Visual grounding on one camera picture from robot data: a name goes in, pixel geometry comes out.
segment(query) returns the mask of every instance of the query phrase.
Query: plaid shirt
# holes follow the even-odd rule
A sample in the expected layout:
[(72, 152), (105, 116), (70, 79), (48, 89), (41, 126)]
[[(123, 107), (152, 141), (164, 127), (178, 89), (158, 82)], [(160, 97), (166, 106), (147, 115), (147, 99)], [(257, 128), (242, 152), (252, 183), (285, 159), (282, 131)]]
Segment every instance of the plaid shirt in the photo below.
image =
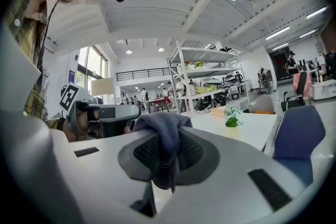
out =
[[(12, 0), (5, 14), (5, 21), (12, 32), (14, 38), (18, 42), (26, 56), (43, 74), (42, 59), (43, 51), (41, 51), (42, 36), (46, 29), (47, 18), (47, 2), (44, 1), (40, 5), (40, 12), (26, 14), (30, 0)], [(28, 115), (32, 115), (42, 119), (45, 100), (41, 97), (42, 75), (35, 83), (24, 110)], [(46, 121), (51, 129), (60, 129), (63, 119), (53, 119)]]

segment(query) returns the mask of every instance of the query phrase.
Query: pink bag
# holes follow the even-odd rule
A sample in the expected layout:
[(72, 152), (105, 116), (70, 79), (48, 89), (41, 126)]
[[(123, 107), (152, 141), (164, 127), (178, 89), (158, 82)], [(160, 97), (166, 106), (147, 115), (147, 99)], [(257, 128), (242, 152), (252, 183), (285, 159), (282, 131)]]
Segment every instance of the pink bag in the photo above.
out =
[[(300, 73), (294, 74), (293, 76), (293, 88), (296, 90), (298, 88), (300, 80)], [(303, 91), (303, 96), (308, 97), (310, 94), (310, 85), (311, 85), (311, 79), (310, 79), (310, 73), (307, 74), (307, 79), (306, 79), (306, 84), (304, 85), (304, 91)]]

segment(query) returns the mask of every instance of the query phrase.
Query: doorway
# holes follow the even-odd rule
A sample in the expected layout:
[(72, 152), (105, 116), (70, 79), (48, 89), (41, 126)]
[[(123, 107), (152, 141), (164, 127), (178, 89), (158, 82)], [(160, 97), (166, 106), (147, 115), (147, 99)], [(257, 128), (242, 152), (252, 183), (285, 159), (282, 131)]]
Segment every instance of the doorway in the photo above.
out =
[(273, 54), (270, 54), (270, 56), (274, 65), (277, 80), (279, 81), (290, 78), (290, 75), (288, 75), (285, 67), (285, 64), (287, 62), (285, 52), (284, 51), (275, 52)]

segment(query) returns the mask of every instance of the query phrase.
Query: white ceiling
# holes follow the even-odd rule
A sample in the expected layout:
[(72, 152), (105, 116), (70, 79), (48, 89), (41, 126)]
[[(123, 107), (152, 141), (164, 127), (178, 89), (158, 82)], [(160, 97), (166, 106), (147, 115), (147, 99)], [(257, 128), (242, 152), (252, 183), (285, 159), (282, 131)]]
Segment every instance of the white ceiling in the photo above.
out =
[[(175, 40), (184, 40), (184, 46), (188, 47), (204, 48), (220, 40), (223, 46), (239, 50), (259, 46), (271, 50), (295, 42), (313, 29), (319, 34), (332, 14), (328, 0), (204, 0), (201, 7), (199, 1), (203, 0), (60, 4), (51, 19), (48, 37), (60, 54), (107, 42), (121, 61), (170, 56)], [(49, 10), (52, 4), (53, 0), (48, 2)], [(307, 14), (323, 6), (329, 6), (324, 14), (306, 19)], [(265, 40), (287, 25), (289, 31)], [(129, 45), (117, 44), (120, 39), (130, 39)], [(131, 55), (125, 53), (128, 49), (133, 51)]]
[(168, 80), (154, 81), (154, 82), (147, 82), (147, 83), (140, 83), (140, 84), (138, 83), (134, 85), (122, 86), (120, 87), (120, 90), (123, 92), (131, 93), (131, 92), (136, 92), (137, 89), (135, 87), (138, 87), (140, 91), (138, 92), (139, 95), (137, 96), (140, 96), (142, 88), (145, 88), (146, 90), (153, 90), (153, 89), (158, 89), (160, 87), (160, 89), (163, 89), (163, 87), (167, 88), (167, 82)]

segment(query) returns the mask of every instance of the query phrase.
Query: railing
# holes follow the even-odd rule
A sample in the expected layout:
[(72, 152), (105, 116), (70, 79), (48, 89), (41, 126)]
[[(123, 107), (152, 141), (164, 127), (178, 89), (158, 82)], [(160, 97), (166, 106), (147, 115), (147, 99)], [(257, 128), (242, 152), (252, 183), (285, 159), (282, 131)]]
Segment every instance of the railing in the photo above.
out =
[(130, 80), (130, 79), (142, 79), (157, 76), (169, 76), (169, 68), (154, 68), (154, 69), (143, 69), (129, 72), (116, 73), (117, 81)]

